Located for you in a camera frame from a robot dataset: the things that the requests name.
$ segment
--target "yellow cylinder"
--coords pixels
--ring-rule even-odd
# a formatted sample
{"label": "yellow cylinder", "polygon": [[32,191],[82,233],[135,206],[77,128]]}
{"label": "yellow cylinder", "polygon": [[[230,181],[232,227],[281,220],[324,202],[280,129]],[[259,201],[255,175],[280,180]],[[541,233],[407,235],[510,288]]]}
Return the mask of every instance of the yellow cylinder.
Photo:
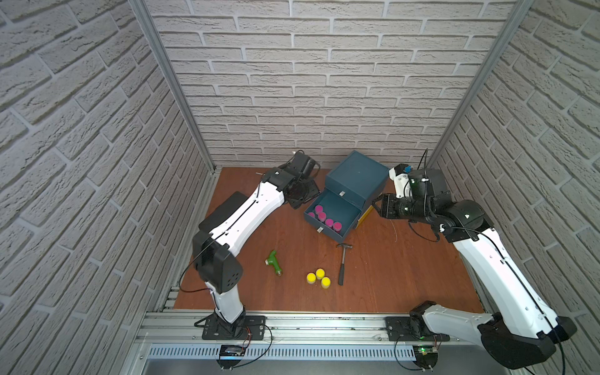
{"label": "yellow cylinder", "polygon": [[329,277],[323,277],[321,279],[321,288],[327,289],[327,288],[329,288],[330,285],[331,285],[331,280],[329,279]]}
{"label": "yellow cylinder", "polygon": [[308,275],[306,275],[306,281],[308,284],[314,284],[314,282],[317,281],[317,277],[314,273],[311,272]]}

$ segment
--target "metal bar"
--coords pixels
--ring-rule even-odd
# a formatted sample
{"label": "metal bar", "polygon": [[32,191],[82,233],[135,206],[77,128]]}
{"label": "metal bar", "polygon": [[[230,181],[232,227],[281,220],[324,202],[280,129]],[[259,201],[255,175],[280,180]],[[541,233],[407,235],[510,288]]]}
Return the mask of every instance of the metal bar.
{"label": "metal bar", "polygon": [[181,88],[177,74],[175,74],[171,60],[167,55],[167,50],[164,48],[160,34],[154,25],[154,21],[150,15],[148,7],[146,6],[146,2],[144,0],[130,0],[129,3],[131,4],[133,13],[136,15],[137,21],[140,23],[142,31],[146,35],[146,39],[148,39],[150,48],[154,52],[158,66],[163,71],[164,79],[167,81],[167,84],[171,89],[171,93],[173,94],[173,98],[175,98],[175,102],[181,110],[181,115],[183,116],[188,129],[190,129],[191,136],[194,139],[196,146],[198,146],[198,149],[200,150],[202,160],[204,160],[209,172],[213,174],[215,173],[215,163],[213,162],[211,155],[206,148],[206,144],[202,139],[202,135],[198,129],[198,125],[196,124],[196,119],[192,114],[190,105],[185,97],[183,89]]}
{"label": "metal bar", "polygon": [[452,134],[454,134],[456,126],[458,126],[458,123],[463,118],[465,112],[467,112],[467,109],[471,105],[471,102],[473,101],[473,99],[475,99],[481,88],[484,86],[485,81],[488,79],[488,77],[491,74],[491,71],[498,63],[498,60],[504,52],[504,49],[517,32],[519,25],[527,15],[527,11],[529,11],[529,8],[532,4],[533,0],[518,0],[513,6],[510,15],[508,16],[506,22],[502,26],[502,30],[500,30],[498,36],[494,40],[494,43],[491,45],[490,51],[488,52],[483,63],[477,70],[477,73],[471,81],[469,88],[467,88],[467,92],[465,92],[463,98],[458,104],[458,107],[454,111],[454,114],[450,118],[448,126],[444,130],[444,133],[442,134],[440,140],[437,142],[437,145],[434,148],[431,157],[427,160],[427,167],[433,167],[433,164],[435,164],[437,159],[440,157],[440,154],[446,146],[446,143],[448,142]]}

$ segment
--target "hammer handle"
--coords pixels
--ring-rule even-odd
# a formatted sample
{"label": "hammer handle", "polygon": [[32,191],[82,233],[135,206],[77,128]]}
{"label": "hammer handle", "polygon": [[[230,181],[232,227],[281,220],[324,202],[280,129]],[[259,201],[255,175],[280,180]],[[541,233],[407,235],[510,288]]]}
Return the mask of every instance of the hammer handle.
{"label": "hammer handle", "polygon": [[338,276],[338,285],[344,285],[344,263],[340,266],[340,275]]}

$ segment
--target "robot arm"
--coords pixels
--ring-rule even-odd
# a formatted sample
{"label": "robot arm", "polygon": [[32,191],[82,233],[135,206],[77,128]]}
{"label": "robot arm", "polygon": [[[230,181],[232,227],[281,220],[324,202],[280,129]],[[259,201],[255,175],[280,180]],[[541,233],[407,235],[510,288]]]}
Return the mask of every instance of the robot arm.
{"label": "robot arm", "polygon": [[557,316],[525,279],[481,206],[472,200],[452,202],[441,171],[411,171],[399,164],[390,177],[396,194],[382,194],[373,202],[379,215],[430,224],[473,267],[500,310],[474,314],[427,301],[410,312],[416,334],[464,339],[515,369],[544,362],[556,351],[556,343],[577,331],[573,321]]}

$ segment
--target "wooden tabletop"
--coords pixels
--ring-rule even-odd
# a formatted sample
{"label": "wooden tabletop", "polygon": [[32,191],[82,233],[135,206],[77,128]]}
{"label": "wooden tabletop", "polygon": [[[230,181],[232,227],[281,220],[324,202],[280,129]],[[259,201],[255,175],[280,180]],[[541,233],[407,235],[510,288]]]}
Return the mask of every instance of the wooden tabletop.
{"label": "wooden tabletop", "polygon": [[[210,214],[233,192],[249,196],[267,168],[224,168],[208,209]],[[325,186],[323,170],[316,178]],[[388,181],[386,192],[393,192]],[[431,300],[448,308],[483,312],[473,284],[451,244],[442,237],[433,243],[417,237],[403,220],[383,219],[372,211],[346,238],[353,249],[346,252],[344,285],[338,285],[341,248],[317,233],[303,218],[310,203],[297,210],[284,205],[275,210],[245,243],[238,260],[244,268],[238,288],[247,310],[331,311],[338,313],[407,313]],[[429,226],[413,224],[421,235],[435,239]],[[276,276],[265,265],[271,250],[283,270]],[[306,274],[323,268],[331,287],[309,285]],[[197,271],[186,273],[185,289],[204,287]],[[175,308],[212,309],[208,291],[179,293]]]}

